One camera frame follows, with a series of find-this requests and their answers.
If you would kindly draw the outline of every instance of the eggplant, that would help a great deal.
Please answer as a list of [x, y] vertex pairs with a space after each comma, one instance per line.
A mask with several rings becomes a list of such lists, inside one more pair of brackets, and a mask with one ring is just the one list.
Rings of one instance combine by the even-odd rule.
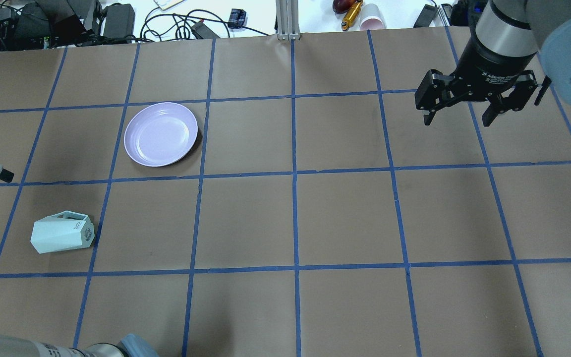
[[332, 9], [337, 14], [346, 13], [347, 10], [349, 10], [349, 8], [351, 7], [351, 5], [354, 5], [354, 2], [356, 2], [356, 0], [334, 0], [334, 3], [332, 4]]

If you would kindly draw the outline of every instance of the white cup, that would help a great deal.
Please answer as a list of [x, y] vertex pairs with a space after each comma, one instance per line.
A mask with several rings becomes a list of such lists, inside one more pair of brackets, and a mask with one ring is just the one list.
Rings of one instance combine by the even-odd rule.
[[360, 29], [361, 30], [380, 30], [385, 29], [383, 16], [376, 4], [364, 5], [360, 10]]

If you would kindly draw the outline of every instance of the black ring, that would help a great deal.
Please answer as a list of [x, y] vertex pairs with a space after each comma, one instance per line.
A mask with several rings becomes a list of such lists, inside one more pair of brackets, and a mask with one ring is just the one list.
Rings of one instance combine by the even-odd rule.
[[498, 18], [500, 18], [503, 22], [507, 23], [508, 25], [518, 27], [520, 29], [530, 30], [530, 23], [522, 22], [509, 17], [507, 14], [503, 13], [500, 9], [497, 8], [497, 5], [495, 5], [495, 2], [493, 0], [490, 0], [489, 4], [490, 4], [490, 9], [492, 9], [492, 12], [494, 12], [495, 15]]

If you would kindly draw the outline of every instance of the gold object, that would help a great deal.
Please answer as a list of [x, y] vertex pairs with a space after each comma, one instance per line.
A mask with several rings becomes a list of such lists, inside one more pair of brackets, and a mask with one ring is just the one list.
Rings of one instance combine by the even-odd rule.
[[343, 17], [343, 22], [341, 23], [341, 28], [343, 29], [343, 31], [347, 31], [349, 27], [352, 27], [354, 25], [354, 22], [356, 22], [356, 18], [360, 13], [362, 5], [363, 5], [362, 0], [358, 0], [354, 2], [354, 5], [351, 5], [349, 11], [347, 11], [345, 17]]

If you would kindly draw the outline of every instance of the purple plate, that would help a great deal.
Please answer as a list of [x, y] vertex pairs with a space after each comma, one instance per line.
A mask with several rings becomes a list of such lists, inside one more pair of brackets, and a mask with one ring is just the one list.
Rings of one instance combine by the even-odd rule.
[[124, 145], [132, 160], [161, 167], [180, 160], [195, 144], [197, 120], [182, 104], [158, 103], [136, 114], [127, 125]]

